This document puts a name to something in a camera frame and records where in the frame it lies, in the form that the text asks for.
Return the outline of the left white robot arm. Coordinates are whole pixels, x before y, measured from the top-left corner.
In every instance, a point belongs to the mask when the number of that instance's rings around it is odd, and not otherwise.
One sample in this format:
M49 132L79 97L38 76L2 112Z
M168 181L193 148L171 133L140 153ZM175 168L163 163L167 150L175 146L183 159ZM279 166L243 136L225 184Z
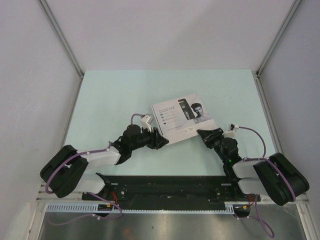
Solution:
M100 176L87 174L86 171L123 164L137 149L148 147L159 150L169 142L156 127L149 130L130 124L107 148L79 152L72 145L65 145L40 171L40 177L45 182L45 192L64 198L75 190L80 190L91 192L98 199L105 200L110 196L111 188Z

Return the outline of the white box with black tray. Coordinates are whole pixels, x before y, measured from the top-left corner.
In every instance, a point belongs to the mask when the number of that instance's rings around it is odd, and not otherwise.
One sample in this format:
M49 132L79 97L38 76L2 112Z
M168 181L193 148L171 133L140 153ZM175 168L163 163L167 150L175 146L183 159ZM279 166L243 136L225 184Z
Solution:
M190 113L188 120L178 103L185 99ZM198 135L197 130L214 130L217 125L196 93L167 100L151 106L161 135L169 140L169 145Z

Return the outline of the silver black hair clipper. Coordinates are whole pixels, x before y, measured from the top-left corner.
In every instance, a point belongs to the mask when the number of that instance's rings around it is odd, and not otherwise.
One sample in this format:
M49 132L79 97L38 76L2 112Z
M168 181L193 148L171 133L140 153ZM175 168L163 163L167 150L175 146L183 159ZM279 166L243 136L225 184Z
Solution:
M191 116L190 116L190 113L189 113L189 110L188 110L188 107L187 107L187 102L186 100L183 98L183 99L180 99L178 100L178 103L186 117L187 120L190 120L191 119Z

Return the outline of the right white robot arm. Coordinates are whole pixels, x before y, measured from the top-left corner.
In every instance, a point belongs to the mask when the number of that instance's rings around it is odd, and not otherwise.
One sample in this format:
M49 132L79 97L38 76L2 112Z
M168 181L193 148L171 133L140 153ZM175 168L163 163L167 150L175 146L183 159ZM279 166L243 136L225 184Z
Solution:
M207 148L213 149L223 163L223 171L233 185L231 196L242 201L248 195L268 196L279 206L295 202L310 189L308 180L280 152L261 157L240 157L237 130L242 126L231 124L228 131L221 128L197 130Z

